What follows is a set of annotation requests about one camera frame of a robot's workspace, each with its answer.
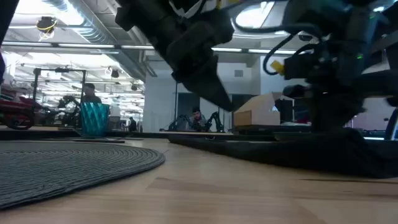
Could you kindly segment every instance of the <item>blue object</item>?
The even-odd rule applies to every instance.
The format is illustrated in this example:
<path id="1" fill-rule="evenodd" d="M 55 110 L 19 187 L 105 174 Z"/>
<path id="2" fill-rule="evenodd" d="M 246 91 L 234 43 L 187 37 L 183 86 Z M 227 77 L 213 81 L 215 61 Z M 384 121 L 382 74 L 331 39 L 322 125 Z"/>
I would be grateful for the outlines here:
<path id="1" fill-rule="evenodd" d="M 109 105 L 82 103 L 81 114 L 83 134 L 89 137 L 103 137 L 108 125 Z"/>

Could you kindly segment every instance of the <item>man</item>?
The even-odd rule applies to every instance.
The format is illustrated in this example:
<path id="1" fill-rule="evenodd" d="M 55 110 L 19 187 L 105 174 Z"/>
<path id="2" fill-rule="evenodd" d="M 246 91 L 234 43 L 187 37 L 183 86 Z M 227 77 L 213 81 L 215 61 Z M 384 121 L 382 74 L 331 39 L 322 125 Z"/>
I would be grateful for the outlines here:
<path id="1" fill-rule="evenodd" d="M 137 131 L 137 122 L 130 117 L 129 132 Z"/>
<path id="2" fill-rule="evenodd" d="M 83 103 L 102 103 L 101 99 L 95 95 L 95 86 L 92 83 L 86 83 L 83 87 L 85 95 L 83 96 Z"/>
<path id="3" fill-rule="evenodd" d="M 186 130 L 187 131 L 203 131 L 203 129 L 205 128 L 205 124 L 207 122 L 206 118 L 202 115 L 198 106 L 192 108 L 192 113 L 193 113 L 193 116 L 189 118 L 192 126 L 190 126 L 190 124 L 187 123 Z"/>

